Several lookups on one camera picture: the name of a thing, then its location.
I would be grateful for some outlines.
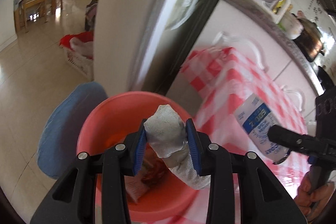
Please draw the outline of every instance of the metal screw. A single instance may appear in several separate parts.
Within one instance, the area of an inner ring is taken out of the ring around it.
[[[249,159],[251,159],[251,160],[254,160],[254,159],[257,158],[257,154],[254,153],[254,152],[248,152],[248,153],[247,153],[247,157],[248,157]]]
[[[210,143],[209,144],[209,149],[210,150],[217,150],[218,149],[218,144],[216,144],[216,143]]]
[[[79,158],[80,160],[84,160],[84,159],[86,159],[86,158],[87,158],[87,153],[86,153],[86,152],[81,152],[81,153],[79,153],[79,154],[78,154],[78,158]]]
[[[118,151],[122,151],[126,148],[126,146],[123,144],[123,143],[120,143],[120,144],[117,144],[115,146],[115,149],[118,150]]]

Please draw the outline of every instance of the finger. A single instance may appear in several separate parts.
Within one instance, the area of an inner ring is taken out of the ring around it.
[[[310,199],[312,202],[317,202],[319,200],[322,200],[323,198],[329,199],[329,197],[332,195],[333,192],[334,192],[334,183],[330,182],[313,191],[313,193],[310,195]]]
[[[310,206],[311,205],[310,195],[300,188],[298,188],[297,190],[297,196],[294,198],[294,201],[296,205],[298,206]]]
[[[311,189],[311,183],[310,183],[310,180],[309,180],[309,172],[307,172],[305,174],[305,176],[303,177],[299,188],[301,190],[305,191],[305,192],[309,192],[310,191],[310,189]]]
[[[305,206],[299,206],[299,209],[301,211],[301,213],[303,213],[303,215],[308,215],[311,212],[311,208],[310,207],[305,207]]]
[[[333,182],[328,183],[328,184],[320,187],[319,189],[317,189],[317,190],[319,190],[318,193],[316,194],[317,198],[320,198],[320,196],[323,196],[323,197],[319,200],[314,199],[314,201],[317,201],[318,203],[317,203],[315,209],[312,211],[312,213],[307,217],[308,221],[314,220],[322,212],[324,207],[328,204],[328,201],[329,201],[331,195],[333,194],[334,189],[335,189],[335,186],[334,186]]]

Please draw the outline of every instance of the checkered cloth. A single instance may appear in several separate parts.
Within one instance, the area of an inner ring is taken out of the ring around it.
[[[198,131],[209,135],[229,152],[244,155],[255,151],[294,198],[306,172],[307,157],[292,152],[280,165],[273,165],[254,145],[240,127],[233,112],[252,94],[259,96],[285,128],[306,134],[305,121],[286,94],[250,59],[230,47],[193,51],[181,73],[203,98],[194,124]],[[235,181],[236,223],[240,223],[239,186]],[[180,216],[157,221],[156,224],[205,223],[209,189],[198,191],[196,198]]]

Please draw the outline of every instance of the refrigerator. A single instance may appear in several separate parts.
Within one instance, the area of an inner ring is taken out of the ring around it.
[[[164,94],[218,0],[99,0],[94,78],[112,96]]]

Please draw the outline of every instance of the blue cushion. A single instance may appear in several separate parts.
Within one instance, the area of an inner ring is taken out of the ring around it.
[[[37,148],[37,165],[43,173],[57,179],[76,157],[77,140],[85,119],[106,100],[103,87],[81,84],[51,114]]]

